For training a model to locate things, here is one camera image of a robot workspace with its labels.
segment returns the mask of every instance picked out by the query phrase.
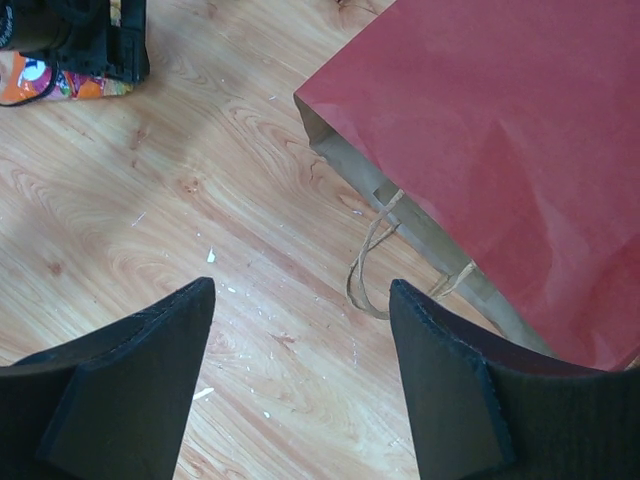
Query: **black camera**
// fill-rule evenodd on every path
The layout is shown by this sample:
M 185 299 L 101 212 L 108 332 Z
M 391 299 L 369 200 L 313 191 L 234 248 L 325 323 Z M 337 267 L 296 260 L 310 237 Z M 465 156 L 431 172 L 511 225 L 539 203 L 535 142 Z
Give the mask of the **black camera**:
M 0 50 L 73 73 L 139 84 L 149 75 L 146 0 L 0 0 Z

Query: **colorful snack bag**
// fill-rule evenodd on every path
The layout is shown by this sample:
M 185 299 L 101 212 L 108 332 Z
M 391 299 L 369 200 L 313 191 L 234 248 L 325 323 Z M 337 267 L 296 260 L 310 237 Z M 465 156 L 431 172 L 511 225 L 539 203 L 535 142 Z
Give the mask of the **colorful snack bag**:
M 120 24 L 120 0 L 111 0 L 111 23 Z M 102 77 L 57 72 L 44 62 L 17 52 L 0 52 L 0 105 L 18 105 L 42 97 L 47 100 L 88 99 L 125 95 L 133 85 Z

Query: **black lens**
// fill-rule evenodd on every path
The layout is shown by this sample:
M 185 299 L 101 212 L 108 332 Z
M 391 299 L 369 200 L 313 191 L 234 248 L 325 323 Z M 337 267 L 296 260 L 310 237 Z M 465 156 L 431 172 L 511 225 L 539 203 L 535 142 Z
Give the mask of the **black lens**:
M 34 52 L 60 46 L 69 25 L 46 0 L 0 1 L 0 50 Z

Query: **black plastic object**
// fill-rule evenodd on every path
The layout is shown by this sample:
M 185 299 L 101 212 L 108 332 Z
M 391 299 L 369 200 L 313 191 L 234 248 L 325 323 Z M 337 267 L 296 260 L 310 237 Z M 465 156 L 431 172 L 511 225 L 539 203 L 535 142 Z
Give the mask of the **black plastic object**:
M 139 84 L 149 75 L 146 0 L 0 0 L 0 50 L 77 74 Z
M 170 480 L 214 303 L 202 278 L 0 368 L 0 478 Z
M 390 312 L 422 478 L 640 479 L 640 368 L 539 355 L 401 280 Z

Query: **wood grain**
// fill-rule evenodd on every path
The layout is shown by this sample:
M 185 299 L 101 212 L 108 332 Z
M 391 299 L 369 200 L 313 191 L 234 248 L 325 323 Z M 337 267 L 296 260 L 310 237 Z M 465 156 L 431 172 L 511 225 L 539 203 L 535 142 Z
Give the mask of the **wood grain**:
M 214 390 L 177 479 L 417 477 L 389 325 L 343 296 L 375 212 L 309 150 L 292 100 L 388 3 L 150 0 L 139 91 L 0 110 L 2 362 L 212 276 L 197 391 Z M 393 278 L 437 277 L 400 238 L 367 269 L 377 305 Z

